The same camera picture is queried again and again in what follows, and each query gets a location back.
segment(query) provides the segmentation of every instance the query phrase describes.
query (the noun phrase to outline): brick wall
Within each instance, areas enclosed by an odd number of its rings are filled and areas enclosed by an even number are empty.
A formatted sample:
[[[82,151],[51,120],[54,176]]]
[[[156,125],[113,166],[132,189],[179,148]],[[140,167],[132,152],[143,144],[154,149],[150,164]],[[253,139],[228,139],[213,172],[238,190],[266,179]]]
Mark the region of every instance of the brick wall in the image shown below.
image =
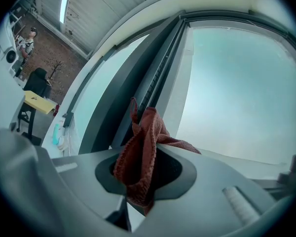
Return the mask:
[[[47,71],[47,78],[51,75],[56,61],[61,61],[62,65],[59,67],[61,70],[56,71],[52,77],[52,88],[49,96],[51,100],[61,104],[73,80],[87,61],[31,14],[27,13],[25,16],[22,14],[21,20],[26,25],[20,33],[22,37],[27,36],[31,27],[35,27],[38,31],[38,35],[34,39],[34,50],[21,75],[27,79],[33,70],[41,67]]]

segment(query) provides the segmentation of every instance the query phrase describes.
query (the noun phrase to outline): desk leg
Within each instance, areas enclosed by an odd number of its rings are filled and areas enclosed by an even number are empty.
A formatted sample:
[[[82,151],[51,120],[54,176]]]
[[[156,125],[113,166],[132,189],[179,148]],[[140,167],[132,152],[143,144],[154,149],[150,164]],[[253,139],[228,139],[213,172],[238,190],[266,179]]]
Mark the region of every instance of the desk leg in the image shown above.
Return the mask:
[[[24,132],[22,133],[22,136],[27,137],[34,146],[40,146],[41,138],[38,138],[32,134],[35,112],[36,112],[36,109],[32,108],[28,133]]]

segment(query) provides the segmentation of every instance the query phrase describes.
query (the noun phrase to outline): fluorescent light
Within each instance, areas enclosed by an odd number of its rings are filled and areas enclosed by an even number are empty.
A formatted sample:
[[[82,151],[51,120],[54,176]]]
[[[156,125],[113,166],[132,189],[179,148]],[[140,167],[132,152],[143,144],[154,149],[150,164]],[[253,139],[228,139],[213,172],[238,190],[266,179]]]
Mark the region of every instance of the fluorescent light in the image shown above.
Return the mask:
[[[61,0],[60,15],[59,15],[59,21],[61,23],[65,22],[67,2],[68,0]]]

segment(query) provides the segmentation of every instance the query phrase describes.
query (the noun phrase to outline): ceiling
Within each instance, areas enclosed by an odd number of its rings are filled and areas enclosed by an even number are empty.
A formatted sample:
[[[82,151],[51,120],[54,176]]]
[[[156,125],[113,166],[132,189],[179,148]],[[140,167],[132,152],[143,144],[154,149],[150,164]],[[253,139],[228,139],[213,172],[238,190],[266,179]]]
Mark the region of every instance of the ceiling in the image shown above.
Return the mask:
[[[105,34],[145,0],[69,0],[65,23],[59,22],[61,0],[35,0],[38,14],[87,56]]]

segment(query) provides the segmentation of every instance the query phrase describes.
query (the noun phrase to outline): decorative tree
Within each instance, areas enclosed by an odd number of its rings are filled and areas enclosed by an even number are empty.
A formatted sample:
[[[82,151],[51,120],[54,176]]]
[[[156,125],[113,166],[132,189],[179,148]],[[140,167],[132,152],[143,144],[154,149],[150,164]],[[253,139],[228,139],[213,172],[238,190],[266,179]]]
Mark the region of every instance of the decorative tree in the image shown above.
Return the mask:
[[[54,65],[53,72],[51,73],[50,77],[48,78],[49,80],[53,80],[53,79],[52,79],[53,74],[54,74],[56,71],[60,71],[60,70],[61,70],[60,68],[58,68],[58,67],[61,66],[61,65],[62,65],[61,62],[56,61],[56,65]]]

